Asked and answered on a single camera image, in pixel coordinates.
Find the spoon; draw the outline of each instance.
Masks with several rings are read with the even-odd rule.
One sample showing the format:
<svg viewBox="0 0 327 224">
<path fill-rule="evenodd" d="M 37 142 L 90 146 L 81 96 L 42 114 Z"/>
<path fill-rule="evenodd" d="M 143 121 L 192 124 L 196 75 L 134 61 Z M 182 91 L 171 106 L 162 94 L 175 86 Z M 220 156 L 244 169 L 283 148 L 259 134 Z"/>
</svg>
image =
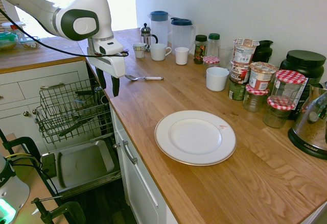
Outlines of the spoon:
<svg viewBox="0 0 327 224">
<path fill-rule="evenodd" d="M 139 80 L 139 79 L 144 79 L 144 80 L 163 80 L 163 77 L 134 77 L 129 74 L 125 74 L 125 77 L 128 78 L 131 81 Z"/>
</svg>

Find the white plate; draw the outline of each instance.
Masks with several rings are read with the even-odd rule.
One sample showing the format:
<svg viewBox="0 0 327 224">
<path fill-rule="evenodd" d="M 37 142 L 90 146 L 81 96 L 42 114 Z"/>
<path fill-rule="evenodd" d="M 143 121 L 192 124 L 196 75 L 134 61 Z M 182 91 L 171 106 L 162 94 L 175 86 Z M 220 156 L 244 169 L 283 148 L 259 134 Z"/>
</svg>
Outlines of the white plate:
<svg viewBox="0 0 327 224">
<path fill-rule="evenodd" d="M 222 118 L 203 111 L 170 114 L 155 128 L 159 148 L 170 158 L 190 165 L 213 165 L 236 149 L 233 129 Z"/>
</svg>

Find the white cup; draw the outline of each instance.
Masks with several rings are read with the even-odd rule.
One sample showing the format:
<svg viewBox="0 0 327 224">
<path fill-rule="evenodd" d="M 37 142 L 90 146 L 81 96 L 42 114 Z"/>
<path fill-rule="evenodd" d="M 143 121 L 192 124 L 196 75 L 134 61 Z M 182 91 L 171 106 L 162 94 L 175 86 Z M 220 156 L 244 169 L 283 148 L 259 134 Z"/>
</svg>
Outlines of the white cup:
<svg viewBox="0 0 327 224">
<path fill-rule="evenodd" d="M 189 48 L 177 47 L 175 48 L 176 64 L 185 65 L 188 62 Z"/>
<path fill-rule="evenodd" d="M 213 91 L 225 89 L 229 71 L 222 67 L 210 67 L 206 70 L 206 87 Z"/>
<path fill-rule="evenodd" d="M 133 44 L 133 50 L 136 58 L 144 57 L 144 50 L 147 44 L 145 43 L 135 43 Z"/>
<path fill-rule="evenodd" d="M 166 55 L 172 52 L 170 47 L 167 47 L 166 44 L 152 44 L 150 45 L 151 58 L 154 61 L 162 61 L 165 59 Z"/>
</svg>

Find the green light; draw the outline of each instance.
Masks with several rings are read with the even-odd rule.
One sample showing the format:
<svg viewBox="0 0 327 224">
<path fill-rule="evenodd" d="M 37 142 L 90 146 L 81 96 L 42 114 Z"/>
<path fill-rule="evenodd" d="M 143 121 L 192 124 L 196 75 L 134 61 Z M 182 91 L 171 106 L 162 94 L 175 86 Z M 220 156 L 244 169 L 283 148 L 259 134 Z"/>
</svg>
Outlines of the green light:
<svg viewBox="0 0 327 224">
<path fill-rule="evenodd" d="M 0 198 L 0 210 L 4 214 L 4 216 L 1 215 L 0 221 L 5 219 L 5 223 L 10 223 L 16 215 L 16 210 L 2 198 Z"/>
</svg>

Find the wooden floor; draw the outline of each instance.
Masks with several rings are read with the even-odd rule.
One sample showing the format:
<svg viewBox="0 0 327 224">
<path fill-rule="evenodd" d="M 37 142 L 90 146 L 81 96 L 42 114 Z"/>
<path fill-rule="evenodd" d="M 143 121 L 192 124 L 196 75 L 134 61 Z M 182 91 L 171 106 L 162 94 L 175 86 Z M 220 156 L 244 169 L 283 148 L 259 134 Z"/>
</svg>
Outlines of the wooden floor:
<svg viewBox="0 0 327 224">
<path fill-rule="evenodd" d="M 86 224 L 137 224 L 126 204 L 122 179 L 63 200 L 69 201 L 80 204 Z"/>
</svg>

